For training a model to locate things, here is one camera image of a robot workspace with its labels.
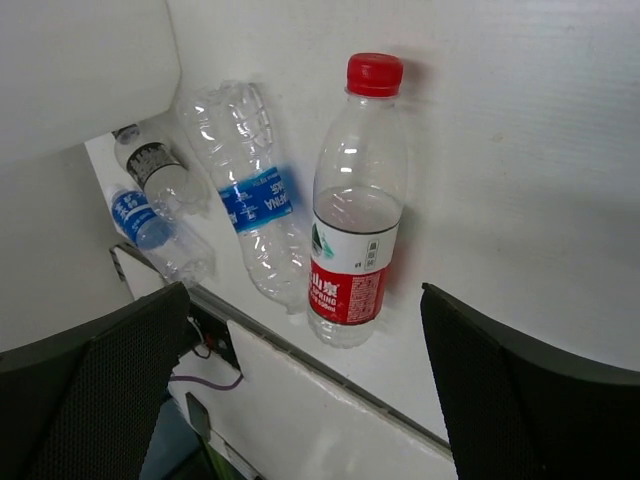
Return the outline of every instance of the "wire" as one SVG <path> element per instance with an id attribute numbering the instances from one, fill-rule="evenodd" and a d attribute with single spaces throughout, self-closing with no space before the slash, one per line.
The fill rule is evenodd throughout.
<path id="1" fill-rule="evenodd" d="M 170 382 L 199 383 L 200 385 L 204 385 L 205 387 L 209 387 L 213 390 L 218 390 L 220 392 L 228 392 L 230 390 L 233 390 L 238 385 L 240 385 L 243 379 L 244 379 L 244 375 L 240 373 L 236 381 L 233 382 L 231 385 L 218 385 L 217 383 L 210 382 L 208 380 L 205 380 L 204 378 L 194 377 L 191 375 L 173 375 L 172 377 L 169 377 Z"/>
<path id="2" fill-rule="evenodd" d="M 202 355 L 201 353 L 198 353 L 198 351 L 196 350 L 196 347 L 193 347 L 191 349 L 191 351 L 193 352 L 193 354 L 198 357 L 198 358 L 202 358 L 203 360 L 206 360 L 207 358 L 209 358 L 211 356 L 211 349 L 207 348 L 207 354 L 206 355 Z"/>
<path id="3" fill-rule="evenodd" d="M 189 321 L 189 323 L 191 324 L 191 326 L 193 328 L 195 328 L 196 332 L 198 332 L 198 336 L 200 337 L 200 343 L 203 344 L 206 349 L 207 349 L 207 354 L 206 355 L 202 355 L 201 353 L 199 353 L 196 350 L 196 347 L 193 347 L 191 349 L 191 351 L 195 354 L 196 357 L 198 358 L 202 358 L 203 360 L 208 359 L 209 357 L 211 357 L 211 347 L 209 347 L 209 343 L 205 340 L 205 337 L 202 335 L 202 330 L 200 330 L 200 326 L 198 325 L 198 322 L 196 321 L 195 318 L 193 318 L 191 315 L 187 316 L 187 320 Z"/>

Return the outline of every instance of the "small water bottle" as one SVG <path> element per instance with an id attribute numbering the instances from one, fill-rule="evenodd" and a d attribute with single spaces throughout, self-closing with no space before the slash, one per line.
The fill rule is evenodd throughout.
<path id="1" fill-rule="evenodd" d="M 289 314 L 304 311 L 306 236 L 272 160 L 271 125 L 255 86 L 225 82 L 183 96 L 177 113 L 238 234 L 251 281 Z"/>
<path id="2" fill-rule="evenodd" d="M 208 191 L 169 149 L 160 130 L 148 122 L 113 132 L 114 153 L 135 180 L 154 211 L 168 220 L 206 211 Z"/>
<path id="3" fill-rule="evenodd" d="M 373 333 L 407 186 L 407 147 L 394 108 L 402 62 L 360 53 L 347 103 L 331 125 L 313 185 L 309 324 L 349 348 Z"/>
<path id="4" fill-rule="evenodd" d="M 156 215 L 144 193 L 117 185 L 109 198 L 116 224 L 169 283 L 189 288 L 213 272 L 211 248 L 187 225 Z"/>

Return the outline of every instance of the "red bottle cap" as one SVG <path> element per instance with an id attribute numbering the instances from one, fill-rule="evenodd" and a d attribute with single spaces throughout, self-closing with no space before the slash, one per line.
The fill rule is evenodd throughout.
<path id="1" fill-rule="evenodd" d="M 395 97 L 402 69 L 402 61 L 393 55 L 356 53 L 347 66 L 347 90 L 363 97 Z"/>

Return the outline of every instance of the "bottle with red cap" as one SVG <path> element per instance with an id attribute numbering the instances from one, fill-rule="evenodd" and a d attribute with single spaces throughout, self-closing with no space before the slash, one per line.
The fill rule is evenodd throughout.
<path id="1" fill-rule="evenodd" d="M 364 343 L 382 308 L 407 184 L 407 147 L 394 108 L 402 70 L 391 55 L 349 59 L 347 103 L 316 168 L 309 325 L 339 348 Z"/>

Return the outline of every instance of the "white panel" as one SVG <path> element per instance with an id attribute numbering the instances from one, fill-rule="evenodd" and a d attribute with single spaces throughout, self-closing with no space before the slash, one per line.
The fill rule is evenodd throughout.
<path id="1" fill-rule="evenodd" d="M 0 352 L 131 302 L 98 188 L 82 145 L 0 166 Z"/>
<path id="2" fill-rule="evenodd" d="M 151 270 L 119 248 L 115 248 L 114 252 L 134 300 L 151 295 L 166 286 L 162 275 L 155 270 Z"/>
<path id="3" fill-rule="evenodd" d="M 180 77 L 163 0 L 2 2 L 0 45 L 0 162 L 163 112 Z"/>
<path id="4" fill-rule="evenodd" d="M 265 478 L 457 478 L 450 456 L 436 445 L 237 324 L 229 329 L 245 380 L 230 392 L 182 382 L 170 389 L 185 415 L 184 395 L 192 392 L 213 430 Z M 192 354 L 174 372 L 218 384 L 238 375 L 215 356 L 203 361 Z"/>

